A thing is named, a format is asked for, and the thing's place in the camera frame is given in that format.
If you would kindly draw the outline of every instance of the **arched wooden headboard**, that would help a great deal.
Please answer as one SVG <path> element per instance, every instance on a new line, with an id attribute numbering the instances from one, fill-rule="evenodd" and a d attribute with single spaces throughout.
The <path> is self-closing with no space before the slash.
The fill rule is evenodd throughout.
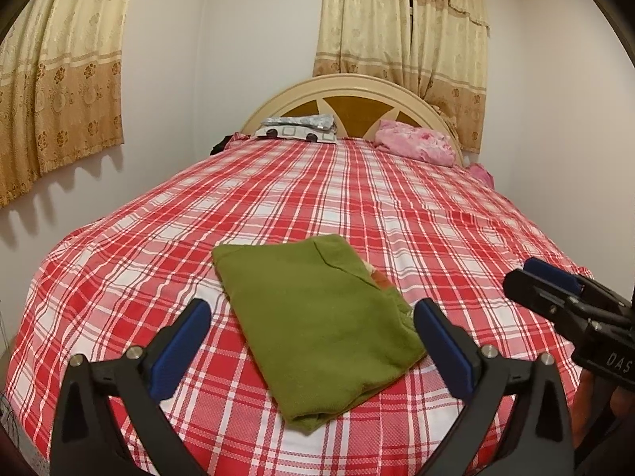
<path id="1" fill-rule="evenodd" d="M 373 139 L 382 119 L 443 132 L 462 165 L 458 141 L 432 107 L 399 85 L 367 75 L 325 75 L 294 85 L 262 105 L 247 120 L 242 133 L 251 136 L 265 118 L 314 114 L 335 116 L 342 138 Z"/>

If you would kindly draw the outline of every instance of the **white wall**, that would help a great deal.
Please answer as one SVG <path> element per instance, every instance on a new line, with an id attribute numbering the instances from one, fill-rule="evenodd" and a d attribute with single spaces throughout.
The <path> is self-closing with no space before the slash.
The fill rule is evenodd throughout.
<path id="1" fill-rule="evenodd" d="M 523 127 L 524 60 L 520 0 L 487 0 L 489 92 L 481 162 L 501 192 Z M 263 103 L 309 79 L 321 0 L 206 0 L 197 82 L 196 159 L 239 130 Z"/>
<path id="2" fill-rule="evenodd" d="M 635 68 L 592 0 L 522 0 L 527 129 L 512 200 L 577 263 L 635 282 Z"/>
<path id="3" fill-rule="evenodd" d="M 46 176 L 0 209 L 0 311 L 9 336 L 33 274 L 57 242 L 193 162 L 202 1 L 131 0 L 122 71 L 126 144 Z"/>

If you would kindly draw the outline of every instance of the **red and white checkered bedspread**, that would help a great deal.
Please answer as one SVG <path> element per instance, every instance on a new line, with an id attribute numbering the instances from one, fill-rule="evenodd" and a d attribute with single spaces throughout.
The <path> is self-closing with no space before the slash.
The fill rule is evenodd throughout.
<path id="1" fill-rule="evenodd" d="M 48 452 L 73 353 L 101 361 L 147 345 L 199 296 L 213 308 L 211 332 L 161 407 L 210 474 L 414 474 L 461 408 L 431 360 L 309 437 L 288 431 L 212 267 L 210 252 L 222 242 L 332 233 L 384 271 L 408 302 L 435 299 L 478 343 L 529 359 L 551 351 L 572 397 L 570 347 L 545 320 L 507 301 L 501 283 L 532 255 L 580 269 L 509 201 L 459 168 L 375 152 L 365 141 L 247 141 L 77 230 L 44 260 L 7 387 L 27 435 Z M 510 404 L 480 462 L 491 455 Z M 135 461 L 148 470 L 123 406 L 114 407 Z"/>

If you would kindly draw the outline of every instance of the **finger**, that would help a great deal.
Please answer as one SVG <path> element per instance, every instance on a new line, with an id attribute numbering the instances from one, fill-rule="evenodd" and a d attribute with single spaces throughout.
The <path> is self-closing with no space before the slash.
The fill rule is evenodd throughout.
<path id="1" fill-rule="evenodd" d="M 578 447 L 584 439 L 586 425 L 591 416 L 591 398 L 593 397 L 593 384 L 595 377 L 588 370 L 583 370 L 580 375 L 578 387 L 573 405 L 571 407 L 571 432 L 573 433 L 573 445 Z"/>
<path id="2" fill-rule="evenodd" d="M 635 411 L 635 394 L 618 387 L 611 397 L 611 410 L 619 418 Z"/>

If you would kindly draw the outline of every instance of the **silver bolt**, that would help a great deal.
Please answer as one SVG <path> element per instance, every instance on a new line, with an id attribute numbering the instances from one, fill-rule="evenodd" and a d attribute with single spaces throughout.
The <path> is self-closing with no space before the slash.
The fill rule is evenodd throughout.
<path id="1" fill-rule="evenodd" d="M 138 360 L 144 354 L 144 348 L 139 345 L 133 345 L 126 351 L 126 358 L 129 360 Z"/>
<path id="2" fill-rule="evenodd" d="M 544 352 L 541 354 L 541 362 L 545 365 L 553 365 L 556 363 L 556 359 L 551 355 L 551 353 Z"/>
<path id="3" fill-rule="evenodd" d="M 71 361 L 69 363 L 71 364 L 71 367 L 79 367 L 83 362 L 84 362 L 84 355 L 75 354 L 74 356 L 71 357 Z"/>
<path id="4" fill-rule="evenodd" d="M 493 345 L 484 345 L 481 348 L 481 352 L 483 353 L 483 356 L 490 360 L 493 360 L 496 356 L 498 356 L 498 349 L 496 349 Z"/>

